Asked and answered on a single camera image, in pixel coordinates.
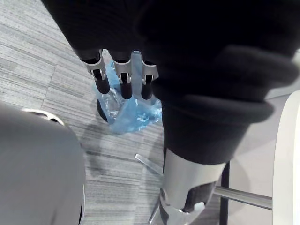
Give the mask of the left robot hand black cloth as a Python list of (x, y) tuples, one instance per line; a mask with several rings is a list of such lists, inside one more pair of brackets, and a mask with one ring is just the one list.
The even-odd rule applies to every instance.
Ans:
[(188, 225), (209, 202), (225, 165), (253, 123), (270, 117), (271, 89), (299, 76), (297, 0), (45, 0), (100, 92), (102, 50), (132, 96), (130, 55), (139, 51), (142, 96), (161, 101), (166, 225)]

